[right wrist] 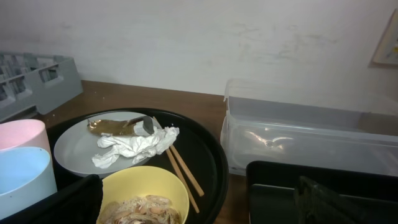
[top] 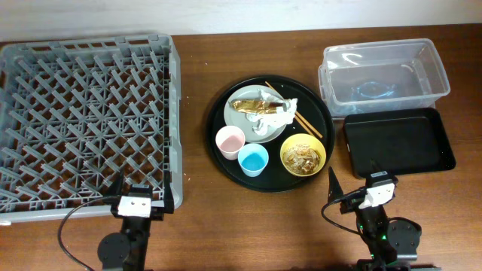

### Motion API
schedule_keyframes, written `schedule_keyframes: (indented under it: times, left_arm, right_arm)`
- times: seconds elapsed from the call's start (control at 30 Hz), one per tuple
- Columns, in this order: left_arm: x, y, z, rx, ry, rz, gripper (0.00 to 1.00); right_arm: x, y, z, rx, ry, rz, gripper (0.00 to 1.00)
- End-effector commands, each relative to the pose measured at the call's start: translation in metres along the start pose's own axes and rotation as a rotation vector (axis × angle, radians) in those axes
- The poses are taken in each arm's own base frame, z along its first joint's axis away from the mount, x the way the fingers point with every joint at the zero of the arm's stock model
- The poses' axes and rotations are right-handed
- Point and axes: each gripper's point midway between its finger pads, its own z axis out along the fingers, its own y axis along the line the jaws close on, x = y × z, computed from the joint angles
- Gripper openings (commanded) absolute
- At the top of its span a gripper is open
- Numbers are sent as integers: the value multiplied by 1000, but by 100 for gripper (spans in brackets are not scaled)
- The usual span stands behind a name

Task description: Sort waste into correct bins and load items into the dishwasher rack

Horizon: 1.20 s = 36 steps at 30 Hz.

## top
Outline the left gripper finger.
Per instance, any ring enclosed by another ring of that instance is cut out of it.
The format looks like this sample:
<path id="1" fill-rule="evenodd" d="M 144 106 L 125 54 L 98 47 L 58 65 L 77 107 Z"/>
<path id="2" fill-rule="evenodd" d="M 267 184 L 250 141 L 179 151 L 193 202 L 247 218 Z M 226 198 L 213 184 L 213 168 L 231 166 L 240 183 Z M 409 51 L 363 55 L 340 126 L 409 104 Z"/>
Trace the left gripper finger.
<path id="1" fill-rule="evenodd" d="M 163 212 L 173 214 L 175 210 L 174 197 L 171 188 L 171 174 L 170 172 L 163 173 Z"/>
<path id="2" fill-rule="evenodd" d="M 114 181 L 104 194 L 102 202 L 104 204 L 117 204 L 122 196 L 124 186 L 124 169 L 121 169 L 116 175 Z"/>

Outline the food scraps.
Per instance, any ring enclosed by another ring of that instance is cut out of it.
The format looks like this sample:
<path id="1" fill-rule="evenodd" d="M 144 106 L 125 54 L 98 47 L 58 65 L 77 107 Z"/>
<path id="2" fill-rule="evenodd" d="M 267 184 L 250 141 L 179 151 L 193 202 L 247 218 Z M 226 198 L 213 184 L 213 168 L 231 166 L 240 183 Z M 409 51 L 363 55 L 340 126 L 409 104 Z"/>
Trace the food scraps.
<path id="1" fill-rule="evenodd" d="M 282 155 L 286 168 L 298 175 L 310 175 L 320 164 L 319 152 L 307 144 L 293 145 Z"/>

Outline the yellow bowl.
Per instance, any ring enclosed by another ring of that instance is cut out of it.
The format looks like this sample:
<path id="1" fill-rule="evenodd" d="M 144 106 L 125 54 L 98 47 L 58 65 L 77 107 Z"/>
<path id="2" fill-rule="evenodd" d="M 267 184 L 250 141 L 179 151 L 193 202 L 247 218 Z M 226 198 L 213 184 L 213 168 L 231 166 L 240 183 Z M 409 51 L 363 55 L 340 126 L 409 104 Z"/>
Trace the yellow bowl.
<path id="1" fill-rule="evenodd" d="M 317 150 L 319 152 L 319 156 L 321 157 L 320 164 L 319 164 L 318 168 L 315 170 L 314 173 L 312 173 L 310 175 L 298 175 L 298 174 L 295 174 L 293 172 L 290 172 L 286 168 L 286 166 L 284 165 L 284 163 L 282 161 L 282 155 L 285 153 L 285 151 L 288 148 L 290 148 L 291 146 L 298 145 L 298 144 L 309 145 L 311 148 Z M 328 159 L 325 147 L 321 143 L 321 141 L 318 140 L 315 136 L 311 136 L 311 135 L 305 134 L 305 133 L 298 133 L 298 134 L 294 134 L 294 135 L 289 136 L 283 142 L 282 147 L 280 148 L 279 155 L 280 155 L 280 159 L 282 161 L 283 166 L 288 170 L 288 172 L 290 172 L 292 175 L 295 175 L 295 176 L 298 176 L 298 177 L 308 177 L 308 176 L 317 174 L 324 167 L 324 165 L 325 165 L 325 163 Z"/>

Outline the pink cup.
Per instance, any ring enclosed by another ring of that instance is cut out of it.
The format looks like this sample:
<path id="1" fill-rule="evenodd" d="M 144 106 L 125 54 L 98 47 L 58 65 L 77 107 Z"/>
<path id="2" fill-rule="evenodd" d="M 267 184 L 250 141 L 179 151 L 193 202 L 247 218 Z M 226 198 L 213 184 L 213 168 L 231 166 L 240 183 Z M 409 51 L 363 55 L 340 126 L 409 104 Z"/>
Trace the pink cup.
<path id="1" fill-rule="evenodd" d="M 246 137 L 237 126 L 224 126 L 215 136 L 215 143 L 224 158 L 236 160 L 240 149 L 244 146 Z"/>

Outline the blue cup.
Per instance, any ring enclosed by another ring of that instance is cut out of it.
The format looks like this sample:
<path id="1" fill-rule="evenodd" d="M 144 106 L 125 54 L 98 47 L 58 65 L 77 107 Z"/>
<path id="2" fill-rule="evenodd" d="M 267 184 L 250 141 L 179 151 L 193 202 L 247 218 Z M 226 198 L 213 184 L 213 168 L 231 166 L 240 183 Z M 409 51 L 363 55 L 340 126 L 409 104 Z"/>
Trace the blue cup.
<path id="1" fill-rule="evenodd" d="M 238 153 L 238 164 L 248 177 L 259 176 L 269 162 L 267 149 L 255 143 L 244 145 Z"/>

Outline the white napkin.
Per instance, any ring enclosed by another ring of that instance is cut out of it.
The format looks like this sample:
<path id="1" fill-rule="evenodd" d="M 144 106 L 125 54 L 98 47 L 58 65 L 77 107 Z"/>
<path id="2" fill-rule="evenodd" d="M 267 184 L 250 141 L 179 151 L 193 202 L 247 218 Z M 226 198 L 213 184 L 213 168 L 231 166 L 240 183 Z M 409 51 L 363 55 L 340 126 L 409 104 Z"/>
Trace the white napkin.
<path id="1" fill-rule="evenodd" d="M 262 102 L 281 102 L 273 113 L 246 113 L 246 119 L 255 124 L 252 130 L 259 136 L 268 134 L 269 128 L 278 129 L 293 122 L 297 110 L 297 99 L 280 99 L 264 90 L 258 90 Z"/>

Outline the gold foil wrapper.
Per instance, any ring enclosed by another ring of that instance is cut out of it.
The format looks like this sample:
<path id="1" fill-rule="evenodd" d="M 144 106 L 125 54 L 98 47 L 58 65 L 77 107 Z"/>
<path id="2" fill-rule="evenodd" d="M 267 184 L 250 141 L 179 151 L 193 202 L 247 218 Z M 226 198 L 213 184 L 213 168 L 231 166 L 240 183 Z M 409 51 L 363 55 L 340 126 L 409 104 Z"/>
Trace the gold foil wrapper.
<path id="1" fill-rule="evenodd" d="M 233 100 L 230 103 L 235 111 L 247 114 L 275 114 L 279 108 L 283 110 L 284 105 L 282 102 L 267 102 L 255 99 Z"/>

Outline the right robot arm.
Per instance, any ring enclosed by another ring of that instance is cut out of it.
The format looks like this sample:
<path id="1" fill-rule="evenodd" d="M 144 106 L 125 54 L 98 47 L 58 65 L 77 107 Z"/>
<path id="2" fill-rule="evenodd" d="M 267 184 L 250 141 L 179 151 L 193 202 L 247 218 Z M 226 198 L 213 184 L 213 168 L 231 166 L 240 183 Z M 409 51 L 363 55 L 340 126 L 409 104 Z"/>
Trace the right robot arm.
<path id="1" fill-rule="evenodd" d="M 322 217 L 331 225 L 361 237 L 371 254 L 358 260 L 356 270 L 437 270 L 436 266 L 413 266 L 418 258 L 417 248 L 422 235 L 421 226 L 407 218 L 388 217 L 384 205 L 395 198 L 398 179 L 372 161 L 375 172 L 366 178 L 365 185 L 344 193 L 332 168 L 328 170 L 328 202 L 322 207 Z M 355 214 L 354 230 L 345 227 L 325 214 L 328 207 L 338 204 L 342 215 Z"/>

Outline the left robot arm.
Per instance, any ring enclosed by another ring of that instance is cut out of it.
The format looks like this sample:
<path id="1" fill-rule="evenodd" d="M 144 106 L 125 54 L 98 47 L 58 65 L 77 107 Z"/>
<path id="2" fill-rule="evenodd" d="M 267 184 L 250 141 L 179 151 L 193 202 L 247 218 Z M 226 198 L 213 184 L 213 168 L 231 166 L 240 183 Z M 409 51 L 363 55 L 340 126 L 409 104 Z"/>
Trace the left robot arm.
<path id="1" fill-rule="evenodd" d="M 119 172 L 108 188 L 103 202 L 111 206 L 111 213 L 122 220 L 120 231 L 102 239 L 97 255 L 103 270 L 143 270 L 148 249 L 151 223 L 162 221 L 165 214 L 175 210 L 170 186 L 171 174 L 163 173 L 163 204 L 153 204 L 154 188 L 146 184 L 132 184 L 124 193 L 124 173 Z"/>

